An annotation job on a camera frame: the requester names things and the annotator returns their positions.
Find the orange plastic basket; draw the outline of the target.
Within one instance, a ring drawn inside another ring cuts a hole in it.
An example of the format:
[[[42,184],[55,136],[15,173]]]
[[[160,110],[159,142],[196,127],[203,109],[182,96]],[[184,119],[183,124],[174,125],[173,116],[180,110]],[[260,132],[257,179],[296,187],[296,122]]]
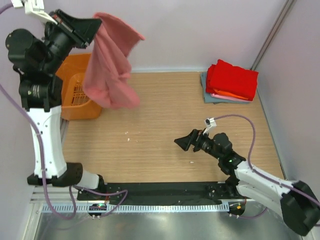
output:
[[[61,118],[64,120],[96,119],[102,112],[102,107],[92,101],[83,90],[90,57],[89,53],[70,54],[56,72],[63,80]]]

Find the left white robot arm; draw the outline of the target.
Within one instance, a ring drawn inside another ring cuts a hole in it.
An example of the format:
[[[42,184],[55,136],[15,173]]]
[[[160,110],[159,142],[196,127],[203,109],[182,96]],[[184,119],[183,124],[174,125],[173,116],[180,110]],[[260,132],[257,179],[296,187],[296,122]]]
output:
[[[75,18],[60,9],[50,16],[52,21],[45,24],[42,39],[19,28],[5,40],[8,59],[20,79],[18,109],[32,130],[35,167],[27,183],[78,187],[101,200],[107,191],[103,177],[84,170],[81,163],[65,161],[60,132],[63,81],[57,71],[72,49],[89,46],[102,22]]]

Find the grey folded t shirt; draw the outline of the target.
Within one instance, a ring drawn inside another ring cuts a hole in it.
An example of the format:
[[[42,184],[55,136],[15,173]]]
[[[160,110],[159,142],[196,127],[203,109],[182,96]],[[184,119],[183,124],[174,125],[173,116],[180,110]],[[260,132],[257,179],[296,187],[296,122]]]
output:
[[[229,99],[223,99],[223,98],[217,98],[217,97],[211,96],[210,93],[206,92],[206,78],[207,78],[206,72],[200,73],[200,84],[202,87],[203,100],[206,104],[209,104],[209,103],[249,104],[250,103],[250,101],[229,100]]]

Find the red folded t shirt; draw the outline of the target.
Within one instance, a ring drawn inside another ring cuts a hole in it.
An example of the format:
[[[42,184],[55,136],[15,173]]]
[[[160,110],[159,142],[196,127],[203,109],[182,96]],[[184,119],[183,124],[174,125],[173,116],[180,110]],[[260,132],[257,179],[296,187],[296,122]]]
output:
[[[207,69],[205,91],[211,94],[214,90],[222,90],[255,98],[259,73],[232,65],[221,59]]]

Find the aluminium frame rail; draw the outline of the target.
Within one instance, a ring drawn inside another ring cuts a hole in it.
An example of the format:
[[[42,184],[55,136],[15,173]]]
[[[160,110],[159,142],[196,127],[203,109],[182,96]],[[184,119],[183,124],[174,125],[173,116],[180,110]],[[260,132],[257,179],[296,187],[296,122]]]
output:
[[[47,186],[47,195],[52,204],[71,203],[72,198],[68,187]],[[42,186],[35,186],[31,195],[30,203],[46,203],[45,192]]]

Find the light pink folded t shirt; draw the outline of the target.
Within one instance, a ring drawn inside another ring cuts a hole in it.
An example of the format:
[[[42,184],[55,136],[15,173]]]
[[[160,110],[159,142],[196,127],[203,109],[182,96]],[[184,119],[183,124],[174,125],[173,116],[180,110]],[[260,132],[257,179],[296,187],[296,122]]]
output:
[[[240,98],[236,98],[236,97],[232,97],[232,96],[224,96],[224,95],[219,95],[219,94],[215,94],[215,93],[211,93],[210,95],[214,98],[223,99],[223,100],[230,100],[233,102],[242,102],[242,103],[250,103],[251,102],[250,100],[240,99]]]

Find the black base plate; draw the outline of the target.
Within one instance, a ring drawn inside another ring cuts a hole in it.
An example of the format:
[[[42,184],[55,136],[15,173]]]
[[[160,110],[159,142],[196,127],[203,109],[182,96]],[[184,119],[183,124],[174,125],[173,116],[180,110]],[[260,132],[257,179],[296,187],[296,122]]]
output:
[[[107,194],[127,190],[125,205],[173,205],[184,201],[244,199],[237,188],[224,181],[204,182],[109,182]]]

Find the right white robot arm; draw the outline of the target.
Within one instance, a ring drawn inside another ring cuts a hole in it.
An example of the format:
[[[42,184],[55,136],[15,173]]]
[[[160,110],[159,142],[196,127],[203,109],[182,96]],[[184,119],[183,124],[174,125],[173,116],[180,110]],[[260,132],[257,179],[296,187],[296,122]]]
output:
[[[248,197],[278,214],[292,231],[307,236],[320,220],[320,203],[311,188],[301,180],[284,180],[269,174],[233,150],[223,133],[210,138],[193,129],[190,134],[174,140],[184,151],[204,151],[218,160],[218,166],[229,176],[225,192],[231,198]]]

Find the orange folded t shirt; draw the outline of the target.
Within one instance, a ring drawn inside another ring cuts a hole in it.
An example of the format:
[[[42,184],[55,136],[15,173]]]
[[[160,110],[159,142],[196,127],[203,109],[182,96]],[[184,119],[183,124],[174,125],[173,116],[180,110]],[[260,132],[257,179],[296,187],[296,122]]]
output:
[[[221,95],[221,96],[229,96],[229,97],[234,97],[234,98],[238,98],[238,99],[252,101],[252,99],[249,98],[249,97],[246,97],[246,96],[243,96],[243,95],[240,95],[240,94],[237,94],[237,93],[232,93],[232,92],[229,92],[229,91],[224,91],[224,90],[215,89],[212,92],[212,94],[218,94],[218,95]]]

